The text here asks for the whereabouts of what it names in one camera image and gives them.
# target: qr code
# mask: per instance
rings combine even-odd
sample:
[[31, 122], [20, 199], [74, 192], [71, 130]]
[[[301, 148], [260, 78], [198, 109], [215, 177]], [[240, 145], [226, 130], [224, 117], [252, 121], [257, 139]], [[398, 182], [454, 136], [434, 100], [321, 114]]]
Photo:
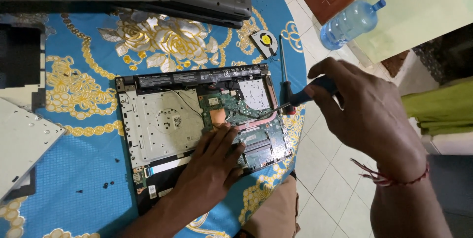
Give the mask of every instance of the qr code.
[[181, 126], [181, 117], [174, 117], [174, 126], [179, 127]]

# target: black wire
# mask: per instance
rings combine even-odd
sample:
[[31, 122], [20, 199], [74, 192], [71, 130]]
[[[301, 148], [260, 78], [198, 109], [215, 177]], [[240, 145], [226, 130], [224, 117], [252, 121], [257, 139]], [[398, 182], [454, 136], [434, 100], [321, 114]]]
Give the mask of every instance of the black wire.
[[179, 93], [177, 93], [176, 91], [174, 90], [171, 90], [171, 89], [167, 89], [165, 88], [165, 90], [169, 90], [169, 91], [172, 91], [174, 92], [176, 95], [178, 95], [182, 101], [184, 101], [184, 103], [186, 103], [186, 105], [191, 109], [193, 110], [195, 113], [197, 113], [202, 119], [204, 119], [204, 116], [202, 116], [202, 114], [200, 114], [198, 111], [196, 111], [195, 109], [193, 109], [189, 104], [187, 104], [187, 102], [184, 100], [184, 98], [181, 97], [181, 95], [179, 95]]

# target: wall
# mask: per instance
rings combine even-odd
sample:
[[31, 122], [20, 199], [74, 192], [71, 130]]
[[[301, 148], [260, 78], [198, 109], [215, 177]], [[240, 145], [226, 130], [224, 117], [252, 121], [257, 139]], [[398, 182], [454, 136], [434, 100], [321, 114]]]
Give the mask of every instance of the wall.
[[[374, 4], [378, 0], [366, 0]], [[355, 39], [377, 63], [473, 23], [473, 0], [386, 0], [377, 27]]]

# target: right hand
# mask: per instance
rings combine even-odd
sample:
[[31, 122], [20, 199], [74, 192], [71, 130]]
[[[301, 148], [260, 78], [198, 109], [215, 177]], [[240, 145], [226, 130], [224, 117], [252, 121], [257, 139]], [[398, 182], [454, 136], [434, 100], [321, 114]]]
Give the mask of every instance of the right hand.
[[328, 128], [340, 141], [372, 157], [382, 172], [399, 182], [425, 171], [426, 152], [409, 124], [396, 85], [328, 57], [312, 66], [308, 78], [326, 74], [343, 97], [340, 109], [324, 88], [310, 85]]

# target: blue tablecloth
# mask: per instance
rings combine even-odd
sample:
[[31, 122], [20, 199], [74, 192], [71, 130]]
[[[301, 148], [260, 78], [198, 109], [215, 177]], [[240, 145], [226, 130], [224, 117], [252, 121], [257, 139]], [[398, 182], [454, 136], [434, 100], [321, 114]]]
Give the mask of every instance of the blue tablecloth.
[[[113, 237], [138, 216], [117, 111], [116, 75], [267, 62], [273, 81], [281, 82], [280, 56], [263, 60], [248, 38], [254, 30], [268, 29], [275, 36], [284, 36], [287, 73], [293, 90], [301, 90], [306, 82], [302, 43], [284, 0], [252, 3], [253, 17], [240, 30], [156, 14], [141, 15], [145, 21], [137, 23], [130, 11], [110, 16], [1, 16], [3, 22], [47, 26], [47, 104], [38, 113], [67, 128], [68, 134], [37, 163], [36, 194], [0, 207], [0, 235]], [[276, 83], [275, 90], [279, 93], [281, 84]], [[295, 148], [303, 115], [302, 106], [295, 116], [285, 118]], [[240, 180], [223, 202], [177, 237], [232, 237], [288, 176], [295, 158]]]

